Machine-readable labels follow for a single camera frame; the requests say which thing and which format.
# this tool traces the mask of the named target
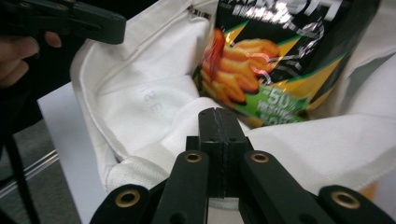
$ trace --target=white bag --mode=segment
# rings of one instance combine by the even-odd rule
[[[164,180],[186,136],[198,134],[198,113],[219,107],[191,79],[211,24],[188,11],[214,15],[217,3],[160,0],[128,21],[122,45],[87,41],[78,52],[72,82],[107,191]],[[276,156],[315,194],[332,184],[362,189],[396,166],[396,57],[364,83],[353,73],[396,52],[395,10],[394,1],[382,1],[318,119],[254,130],[242,124],[256,150]]]

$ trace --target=green label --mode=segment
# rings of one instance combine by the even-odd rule
[[[277,87],[261,86],[255,95],[247,94],[247,104],[236,109],[264,121],[264,125],[293,123],[306,120],[299,113],[309,105],[308,98],[298,98]]]

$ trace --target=brass screw insert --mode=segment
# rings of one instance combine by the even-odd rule
[[[255,162],[260,162],[260,163],[265,163],[268,162],[270,159],[265,156],[265,154],[263,153],[254,153],[251,155],[250,157],[252,160],[254,160]]]
[[[188,154],[184,157],[187,162],[198,162],[202,160],[202,156],[196,153]]]
[[[135,189],[126,189],[117,195],[116,205],[118,207],[130,207],[137,204],[140,200],[140,193]]]
[[[349,208],[349,209],[357,209],[361,207],[361,203],[355,197],[350,195],[349,193],[343,191],[335,191],[332,193],[332,199],[338,203],[339,205]]]

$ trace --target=black plastic part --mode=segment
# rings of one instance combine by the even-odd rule
[[[337,223],[394,224],[386,213],[358,192],[341,186],[320,190],[318,203]]]
[[[121,15],[84,3],[75,3],[73,17],[70,20],[72,34],[107,44],[123,42],[126,20]]]
[[[0,1],[0,35],[29,35],[52,31],[121,44],[126,20],[120,14],[74,0]]]
[[[238,203],[239,213],[246,224],[268,224],[264,213],[260,210],[255,200],[240,198]]]
[[[137,211],[145,214],[142,224],[151,223],[153,214],[157,210],[158,203],[160,202],[160,199],[163,196],[163,190],[165,189],[167,181],[168,179],[165,179],[163,182],[161,182],[160,184],[149,190],[150,197],[149,197],[148,207],[144,211]]]
[[[268,223],[334,223],[271,154],[247,152],[241,173]]]
[[[151,223],[206,223],[208,172],[209,158],[204,152],[179,154]]]
[[[199,149],[210,158],[209,197],[239,197],[239,161],[252,150],[233,112],[209,108],[198,115]]]
[[[118,197],[120,203],[127,206],[118,205]],[[96,210],[91,224],[143,224],[145,222],[145,212],[149,207],[149,191],[137,185],[124,185],[114,189],[105,198],[99,208]]]

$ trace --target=snack bag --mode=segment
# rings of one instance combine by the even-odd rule
[[[307,120],[330,93],[378,4],[219,0],[195,83],[253,127]]]

